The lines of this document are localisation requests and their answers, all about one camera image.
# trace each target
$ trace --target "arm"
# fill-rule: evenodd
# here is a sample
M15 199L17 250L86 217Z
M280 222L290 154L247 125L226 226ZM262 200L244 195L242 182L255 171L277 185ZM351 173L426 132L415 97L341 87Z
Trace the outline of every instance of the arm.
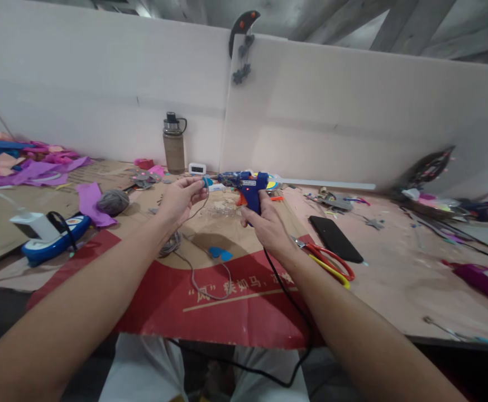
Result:
M326 344L369 400L466 401L404 335L302 252L268 195L260 197L261 216L242 208L243 226L251 222L294 279Z
M159 213L88 264L0 339L0 401L59 400L106 338L160 249L205 199L200 178L168 186Z

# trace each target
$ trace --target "person's left hand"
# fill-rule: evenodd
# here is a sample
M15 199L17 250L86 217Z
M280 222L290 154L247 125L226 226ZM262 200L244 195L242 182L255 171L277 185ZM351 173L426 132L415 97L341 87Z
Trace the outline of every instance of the person's left hand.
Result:
M203 187L201 177L183 178L171 183L160 205L157 215L161 215L181 226L190 216L192 206L207 198L207 189Z

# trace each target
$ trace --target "white partition wall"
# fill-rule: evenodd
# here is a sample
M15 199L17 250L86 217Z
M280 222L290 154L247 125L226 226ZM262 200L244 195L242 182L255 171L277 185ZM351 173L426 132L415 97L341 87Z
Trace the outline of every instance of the white partition wall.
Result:
M0 0L0 115L16 136L165 162L162 120L189 120L188 161L219 166L229 31Z
M259 36L249 62L229 88L222 170L386 188L453 140L488 138L487 65Z
M187 162L378 189L457 144L429 189L488 191L488 65L256 35L235 86L228 40L221 28L0 0L0 117L17 138L163 164L173 111L189 121Z

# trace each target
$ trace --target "hand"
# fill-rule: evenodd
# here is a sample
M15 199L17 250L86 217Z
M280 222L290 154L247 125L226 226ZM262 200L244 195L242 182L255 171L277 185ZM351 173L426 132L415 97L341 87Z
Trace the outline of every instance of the hand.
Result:
M203 187L204 184L202 178L198 176L183 178L171 183L164 193L157 215L175 222L177 227L181 226L190 216L192 206L207 198L207 189Z
M280 260L283 257L287 257L297 252L298 246L296 242L292 240L278 215L278 212L272 204L272 200L268 196L265 190L259 191L259 201L261 203L261 215L257 215L255 212L247 207L242 207L242 226L248 226L250 222L255 228L255 235L261 242L261 244L272 255Z

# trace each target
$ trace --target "forearm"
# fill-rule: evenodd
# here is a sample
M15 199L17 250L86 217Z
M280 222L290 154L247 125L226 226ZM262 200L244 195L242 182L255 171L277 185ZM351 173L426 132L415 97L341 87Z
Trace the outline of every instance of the forearm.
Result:
M162 218L153 218L13 326L0 339L0 395L6 387L11 390L7 400L58 398L75 370L126 311L174 229Z
M369 400L465 401L404 335L309 256L282 260L328 347Z

